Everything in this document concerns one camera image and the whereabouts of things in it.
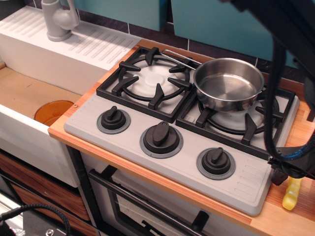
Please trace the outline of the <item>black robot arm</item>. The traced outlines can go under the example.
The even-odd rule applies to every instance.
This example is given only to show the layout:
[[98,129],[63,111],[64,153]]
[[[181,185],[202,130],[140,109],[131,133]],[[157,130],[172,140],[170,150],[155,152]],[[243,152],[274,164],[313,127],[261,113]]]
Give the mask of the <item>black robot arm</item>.
[[277,148],[272,138],[273,103],[286,63],[286,53],[305,75],[304,98],[315,109],[315,4],[311,0],[231,0],[240,12],[249,11],[273,37],[273,60],[266,90],[264,141],[274,169],[272,182],[288,177],[314,179],[315,137],[301,147]]

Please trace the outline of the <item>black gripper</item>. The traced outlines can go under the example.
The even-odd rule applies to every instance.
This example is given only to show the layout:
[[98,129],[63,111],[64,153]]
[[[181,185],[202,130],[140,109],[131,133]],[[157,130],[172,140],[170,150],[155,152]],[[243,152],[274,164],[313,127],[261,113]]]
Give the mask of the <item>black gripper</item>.
[[269,147],[268,164],[274,170],[272,182],[281,185],[288,177],[315,178],[314,147]]

